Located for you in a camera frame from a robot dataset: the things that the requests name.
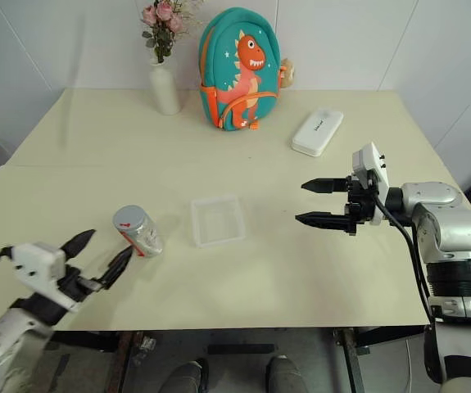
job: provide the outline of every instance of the flower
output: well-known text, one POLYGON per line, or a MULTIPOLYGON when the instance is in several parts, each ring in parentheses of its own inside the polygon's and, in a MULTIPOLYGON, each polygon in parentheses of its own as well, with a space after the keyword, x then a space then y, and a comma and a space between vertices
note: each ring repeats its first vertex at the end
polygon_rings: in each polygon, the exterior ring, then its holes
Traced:
POLYGON ((156 15, 163 21, 170 20, 173 14, 173 8, 168 2, 159 2, 156 7, 156 15))
POLYGON ((171 19, 166 22, 168 27, 174 33, 178 33, 183 28, 183 18, 178 15, 173 14, 171 19))
POLYGON ((156 23, 156 14, 154 6, 144 8, 143 22, 148 26, 153 26, 156 23))

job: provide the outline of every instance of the backpack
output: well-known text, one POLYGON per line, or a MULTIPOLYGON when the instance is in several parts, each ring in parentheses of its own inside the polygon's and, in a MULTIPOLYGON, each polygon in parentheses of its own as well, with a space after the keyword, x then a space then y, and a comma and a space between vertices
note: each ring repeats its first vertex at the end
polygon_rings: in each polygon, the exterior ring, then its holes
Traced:
POLYGON ((201 97, 215 127, 258 128, 274 107, 282 78, 279 44, 268 21, 229 8, 204 30, 199 45, 201 97))

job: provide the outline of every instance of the transparent plastic box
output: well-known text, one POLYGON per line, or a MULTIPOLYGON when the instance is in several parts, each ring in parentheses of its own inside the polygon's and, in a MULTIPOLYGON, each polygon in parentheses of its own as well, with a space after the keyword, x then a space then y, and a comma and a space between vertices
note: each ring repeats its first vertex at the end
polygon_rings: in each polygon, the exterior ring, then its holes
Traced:
POLYGON ((198 247, 235 242, 246 237, 241 206, 235 195, 192 201, 192 226, 198 247))

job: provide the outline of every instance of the white table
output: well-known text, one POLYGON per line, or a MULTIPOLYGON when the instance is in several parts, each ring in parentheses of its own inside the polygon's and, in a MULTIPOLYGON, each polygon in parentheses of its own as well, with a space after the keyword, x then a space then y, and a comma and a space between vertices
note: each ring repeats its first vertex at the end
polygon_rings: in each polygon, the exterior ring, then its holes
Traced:
MULTIPOLYGON (((160 225, 165 252, 132 259, 110 291, 88 299, 64 330, 382 326, 426 323, 401 235, 386 223, 356 237, 294 219, 342 213, 346 194, 300 186, 351 172, 351 153, 375 141, 393 186, 455 184, 391 92, 283 92, 260 129, 226 133, 206 123, 195 92, 178 115, 158 115, 143 92, 68 90, 0 169, 0 247, 60 245, 97 234, 74 264, 104 270, 126 243, 111 225, 138 204, 160 225), (317 106, 344 112, 327 150, 291 150, 292 134, 317 106), (240 197, 247 239, 198 249, 189 203, 240 197)), ((0 314, 29 292, 0 264, 0 314)))

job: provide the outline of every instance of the floor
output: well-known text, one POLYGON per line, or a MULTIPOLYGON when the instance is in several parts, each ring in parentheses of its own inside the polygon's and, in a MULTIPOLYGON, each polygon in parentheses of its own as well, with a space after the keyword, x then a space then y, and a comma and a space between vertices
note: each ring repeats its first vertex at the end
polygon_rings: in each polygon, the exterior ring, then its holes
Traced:
MULTIPOLYGON (((342 348, 335 346, 330 329, 247 329, 151 332, 156 347, 129 361, 123 393, 157 393, 171 371, 189 360, 207 357, 211 393, 263 393, 265 366, 273 355, 285 354, 304 376, 310 393, 348 393, 351 388, 342 348), (272 344, 266 355, 207 355, 210 344, 272 344)), ((423 338, 408 340, 412 366, 411 391, 437 393, 423 367, 423 338)), ((409 367, 406 342, 370 347, 360 368, 369 393, 408 392, 409 367)), ((52 345, 44 352, 34 375, 33 393, 102 393, 113 354, 70 346, 52 345)))

